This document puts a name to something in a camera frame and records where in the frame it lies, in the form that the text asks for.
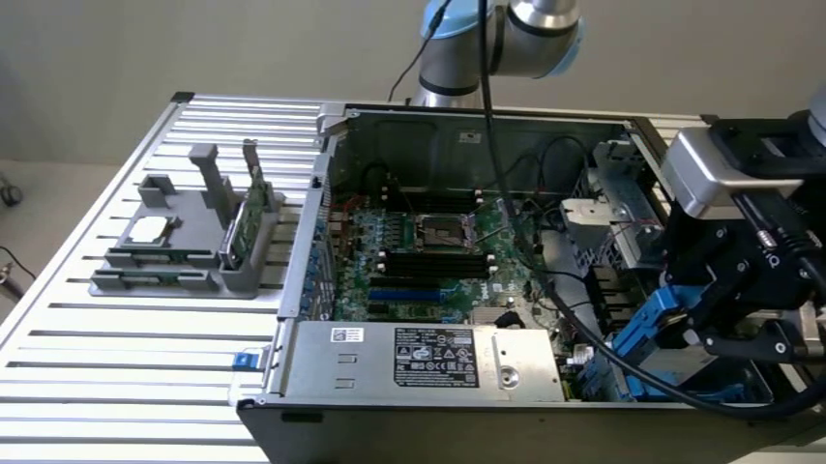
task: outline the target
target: power supply label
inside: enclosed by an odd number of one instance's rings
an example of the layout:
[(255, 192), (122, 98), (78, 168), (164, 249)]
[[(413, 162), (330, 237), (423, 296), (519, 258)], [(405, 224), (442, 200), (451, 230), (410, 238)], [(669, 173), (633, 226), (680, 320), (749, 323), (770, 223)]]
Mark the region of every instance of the power supply label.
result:
[(397, 328), (394, 350), (399, 387), (479, 388), (473, 330)]

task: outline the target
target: floor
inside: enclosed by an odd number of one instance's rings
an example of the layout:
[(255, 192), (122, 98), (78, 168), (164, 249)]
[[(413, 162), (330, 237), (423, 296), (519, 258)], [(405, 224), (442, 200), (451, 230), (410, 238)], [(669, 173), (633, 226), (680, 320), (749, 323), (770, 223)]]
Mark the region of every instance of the floor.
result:
[[(0, 172), (23, 190), (23, 202), (16, 207), (0, 206), (0, 245), (35, 274), (52, 259), (119, 168), (107, 164), (0, 160)], [(7, 259), (0, 254), (2, 264)], [(31, 279), (22, 270), (14, 270), (12, 277), (28, 288)], [(0, 299), (0, 322), (14, 307)]]

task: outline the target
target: motherboard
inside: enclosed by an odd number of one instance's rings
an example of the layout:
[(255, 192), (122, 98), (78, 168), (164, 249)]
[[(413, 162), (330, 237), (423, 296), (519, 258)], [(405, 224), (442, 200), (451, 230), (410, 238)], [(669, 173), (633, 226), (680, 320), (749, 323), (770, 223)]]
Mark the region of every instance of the motherboard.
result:
[(353, 196), (331, 230), (337, 320), (494, 324), (511, 311), (515, 324), (551, 330), (555, 315), (537, 305), (539, 284), (501, 198), (429, 204), (415, 194), (399, 203)]

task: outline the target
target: blue latch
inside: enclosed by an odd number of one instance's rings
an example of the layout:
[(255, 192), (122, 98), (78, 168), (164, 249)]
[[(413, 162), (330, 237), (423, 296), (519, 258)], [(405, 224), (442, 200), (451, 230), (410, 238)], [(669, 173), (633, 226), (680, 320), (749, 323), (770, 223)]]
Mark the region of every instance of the blue latch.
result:
[(258, 371), (258, 355), (254, 353), (237, 353), (233, 360), (233, 370), (255, 372)]

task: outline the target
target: slotted metal surface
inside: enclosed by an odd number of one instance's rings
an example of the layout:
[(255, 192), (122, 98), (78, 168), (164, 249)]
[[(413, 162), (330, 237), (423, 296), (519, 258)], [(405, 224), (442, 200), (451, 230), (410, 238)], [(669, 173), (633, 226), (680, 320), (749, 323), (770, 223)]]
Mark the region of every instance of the slotted metal surface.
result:
[[(321, 104), (196, 96), (170, 105), (0, 328), (0, 461), (266, 462), (229, 398), (262, 374), (235, 353), (275, 332), (315, 145)], [(696, 117), (652, 115), (669, 141)], [(242, 141), (258, 139), (265, 176), (287, 196), (255, 300), (92, 297), (88, 279), (138, 208), (147, 173), (179, 188), (203, 181), (187, 159), (217, 143), (243, 188)]]

